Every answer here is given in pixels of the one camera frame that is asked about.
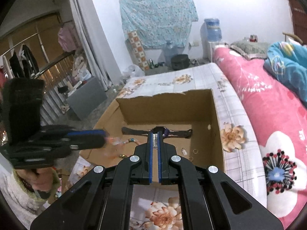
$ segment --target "brown door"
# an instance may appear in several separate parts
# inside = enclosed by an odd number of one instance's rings
[[[289,0],[294,34],[307,44],[307,14],[298,0]]]

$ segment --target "floral tablecloth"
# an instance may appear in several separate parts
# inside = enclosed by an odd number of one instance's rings
[[[124,92],[120,96],[132,98],[196,89],[212,89],[220,129],[224,128],[226,122],[240,125],[245,130],[247,141],[242,144],[242,149],[224,153],[225,171],[229,177],[266,207],[266,180],[256,136],[236,92],[215,63],[146,76],[141,80],[132,78],[125,85]],[[76,183],[87,167],[92,166],[79,157],[69,178],[71,184]],[[168,216],[165,219],[166,222],[161,221],[162,215]],[[177,191],[135,185],[130,217],[131,230],[163,229],[163,224],[172,224],[169,229],[183,229]]]

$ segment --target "green cuff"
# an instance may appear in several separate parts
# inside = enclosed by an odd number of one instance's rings
[[[56,190],[61,185],[58,174],[56,173],[56,171],[54,169],[52,169],[52,171],[53,171],[53,183],[52,183],[52,188],[50,190],[50,196],[53,196],[56,193]],[[37,197],[35,193],[27,190],[25,188],[25,186],[23,185],[23,183],[21,182],[21,180],[20,180],[19,176],[17,175],[15,169],[13,169],[13,176],[14,176],[16,182],[18,183],[18,185],[23,190],[23,192],[25,192],[30,198],[34,199],[36,202],[45,202],[45,201],[48,200],[48,199],[41,199],[41,198]]]

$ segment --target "watch face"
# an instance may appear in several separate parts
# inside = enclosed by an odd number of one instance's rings
[[[162,132],[162,134],[164,134],[164,131],[166,130],[165,126],[156,126],[155,128],[152,129],[152,132],[154,134],[157,134],[158,132]]]

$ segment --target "person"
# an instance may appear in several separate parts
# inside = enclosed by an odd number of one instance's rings
[[[8,205],[21,223],[30,229],[32,221],[42,212],[46,199],[41,199],[34,190],[53,195],[60,186],[59,177],[53,168],[15,170],[11,173],[0,169],[0,190]]]

